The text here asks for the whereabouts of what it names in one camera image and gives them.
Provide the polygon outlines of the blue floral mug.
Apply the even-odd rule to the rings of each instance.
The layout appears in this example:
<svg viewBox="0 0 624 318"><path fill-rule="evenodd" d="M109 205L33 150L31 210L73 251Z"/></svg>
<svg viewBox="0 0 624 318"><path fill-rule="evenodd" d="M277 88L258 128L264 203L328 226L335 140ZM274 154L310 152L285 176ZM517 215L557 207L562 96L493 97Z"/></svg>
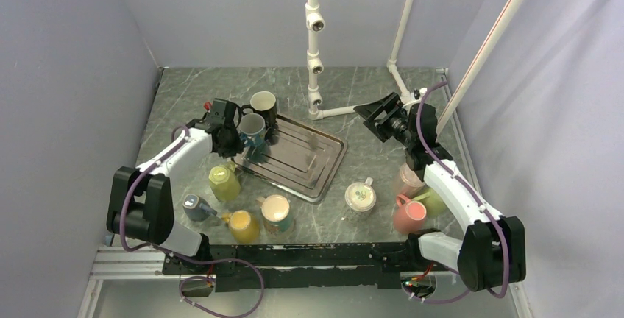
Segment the blue floral mug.
<svg viewBox="0 0 624 318"><path fill-rule="evenodd" d="M238 125L238 130L244 147L259 148L266 145L266 124L260 114L244 115Z"/></svg>

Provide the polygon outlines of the black white-lined mug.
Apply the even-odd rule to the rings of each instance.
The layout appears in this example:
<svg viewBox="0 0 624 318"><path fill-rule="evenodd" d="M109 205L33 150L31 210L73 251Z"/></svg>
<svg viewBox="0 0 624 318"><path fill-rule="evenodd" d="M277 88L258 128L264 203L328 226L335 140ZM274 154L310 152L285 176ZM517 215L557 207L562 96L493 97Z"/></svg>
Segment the black white-lined mug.
<svg viewBox="0 0 624 318"><path fill-rule="evenodd" d="M270 91L254 93L249 104L241 107L244 114L257 113L265 121L267 129L273 128L277 121L277 97Z"/></svg>

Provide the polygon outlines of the beige teal patterned mug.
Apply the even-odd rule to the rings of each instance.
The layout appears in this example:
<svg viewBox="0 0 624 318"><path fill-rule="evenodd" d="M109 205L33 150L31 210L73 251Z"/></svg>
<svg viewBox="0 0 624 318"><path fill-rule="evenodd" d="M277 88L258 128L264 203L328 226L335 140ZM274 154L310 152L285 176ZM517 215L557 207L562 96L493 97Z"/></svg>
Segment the beige teal patterned mug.
<svg viewBox="0 0 624 318"><path fill-rule="evenodd" d="M294 229L294 215L286 197L273 194L267 197L258 197L256 201L260 205L263 225L271 236L286 236Z"/></svg>

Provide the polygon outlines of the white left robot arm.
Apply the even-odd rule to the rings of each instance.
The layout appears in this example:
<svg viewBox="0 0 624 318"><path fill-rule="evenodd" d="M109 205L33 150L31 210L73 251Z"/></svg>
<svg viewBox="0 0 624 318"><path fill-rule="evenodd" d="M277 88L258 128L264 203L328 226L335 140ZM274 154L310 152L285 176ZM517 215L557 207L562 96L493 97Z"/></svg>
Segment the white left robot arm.
<svg viewBox="0 0 624 318"><path fill-rule="evenodd" d="M239 105L214 99L204 116L174 129L171 143L135 168L122 166L113 175L106 227L127 252L154 247L182 259L194 274L211 264L210 240L176 221L172 188L194 161L209 153L230 158L244 149L238 125Z"/></svg>

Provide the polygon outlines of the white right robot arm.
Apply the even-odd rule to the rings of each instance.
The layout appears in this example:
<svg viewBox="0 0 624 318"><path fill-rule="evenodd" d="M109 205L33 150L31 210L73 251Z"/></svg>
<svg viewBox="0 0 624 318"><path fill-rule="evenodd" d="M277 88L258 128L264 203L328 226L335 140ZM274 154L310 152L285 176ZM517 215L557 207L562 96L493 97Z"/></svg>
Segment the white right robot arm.
<svg viewBox="0 0 624 318"><path fill-rule="evenodd" d="M415 270L432 262L455 270L472 292L492 291L526 277L525 227L516 216L504 216L467 182L450 153L437 141L434 106L425 102L406 110L399 96L388 96L354 111L380 141L394 138L404 146L410 170L422 173L426 186L442 199L464 234L452 238L439 230L408 235L405 259Z"/></svg>

